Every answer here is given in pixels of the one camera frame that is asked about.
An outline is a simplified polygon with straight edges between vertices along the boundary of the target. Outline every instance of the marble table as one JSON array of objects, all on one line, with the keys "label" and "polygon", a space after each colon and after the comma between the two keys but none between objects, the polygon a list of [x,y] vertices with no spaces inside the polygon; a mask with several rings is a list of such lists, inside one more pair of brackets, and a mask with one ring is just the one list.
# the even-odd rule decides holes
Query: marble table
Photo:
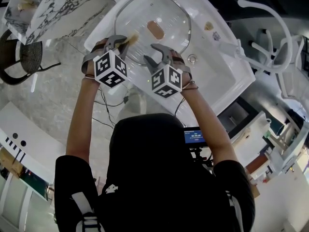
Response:
[{"label": "marble table", "polygon": [[23,43],[82,36],[114,6],[112,0],[36,0],[36,9],[19,11],[10,0],[2,22]]}]

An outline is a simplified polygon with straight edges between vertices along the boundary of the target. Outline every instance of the sink basin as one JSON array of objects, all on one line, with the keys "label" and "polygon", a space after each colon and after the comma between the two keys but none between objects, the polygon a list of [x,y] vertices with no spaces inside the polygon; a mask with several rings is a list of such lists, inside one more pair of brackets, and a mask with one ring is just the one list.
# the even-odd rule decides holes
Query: sink basin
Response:
[{"label": "sink basin", "polygon": [[[90,51],[98,40],[113,34],[115,16],[128,1],[120,0],[106,14],[85,41],[84,46],[86,49]],[[193,78],[199,86],[199,91],[216,115],[219,115],[255,80],[254,74],[247,62],[231,58],[219,52],[218,45],[220,41],[237,44],[237,39],[208,0],[176,1],[188,12],[192,24],[191,41],[182,53],[182,58],[185,64],[191,68]],[[146,3],[147,0],[141,3],[140,10],[146,8]],[[136,10],[132,11],[132,17],[136,15],[136,12]],[[164,42],[164,45],[177,50],[180,43],[175,39],[177,39],[177,32],[170,39],[164,37],[162,42]],[[159,53],[155,53],[152,57],[158,62],[161,56]],[[161,98],[151,90],[151,75],[147,67],[140,66],[128,58],[126,58],[126,63],[130,68],[128,73],[129,81],[174,114],[182,100],[181,94],[176,94],[169,99]],[[188,127],[197,125],[187,102],[181,104],[177,112],[177,118]]]}]

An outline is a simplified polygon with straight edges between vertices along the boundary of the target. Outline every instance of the cabinet door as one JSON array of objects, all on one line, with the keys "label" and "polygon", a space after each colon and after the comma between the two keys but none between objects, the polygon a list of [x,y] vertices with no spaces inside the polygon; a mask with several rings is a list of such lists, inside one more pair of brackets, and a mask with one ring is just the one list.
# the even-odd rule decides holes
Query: cabinet door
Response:
[{"label": "cabinet door", "polygon": [[32,194],[25,232],[58,232],[58,226],[54,221],[54,209],[49,202],[44,201],[35,192]]},{"label": "cabinet door", "polygon": [[17,228],[26,191],[27,186],[13,176],[4,201],[2,216]]},{"label": "cabinet door", "polygon": [[4,189],[6,183],[6,179],[4,179],[1,175],[0,175],[0,198]]}]

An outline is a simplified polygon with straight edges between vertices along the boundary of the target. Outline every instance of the black wicker chair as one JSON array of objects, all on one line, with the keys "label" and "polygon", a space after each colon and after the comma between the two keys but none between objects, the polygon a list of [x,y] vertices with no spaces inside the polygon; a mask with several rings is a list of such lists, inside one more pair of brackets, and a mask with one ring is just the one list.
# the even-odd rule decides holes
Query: black wicker chair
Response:
[{"label": "black wicker chair", "polygon": [[[7,40],[11,35],[11,31],[7,30],[0,38],[0,78],[7,84],[18,85],[34,73],[44,72],[52,67],[58,66],[61,63],[51,65],[45,69],[41,66],[42,61],[42,42],[36,42],[28,45],[20,45],[19,58],[16,61],[15,50],[18,40]],[[23,77],[14,78],[5,72],[5,69],[21,63],[22,68],[27,73]]]}]

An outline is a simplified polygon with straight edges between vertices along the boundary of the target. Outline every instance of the sink drain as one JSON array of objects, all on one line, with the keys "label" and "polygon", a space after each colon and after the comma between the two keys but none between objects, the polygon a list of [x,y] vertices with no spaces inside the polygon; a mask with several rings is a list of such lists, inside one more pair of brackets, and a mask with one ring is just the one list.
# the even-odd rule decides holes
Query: sink drain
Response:
[{"label": "sink drain", "polygon": [[195,54],[191,54],[188,57],[188,62],[191,64],[196,64],[197,63],[197,56]]}]

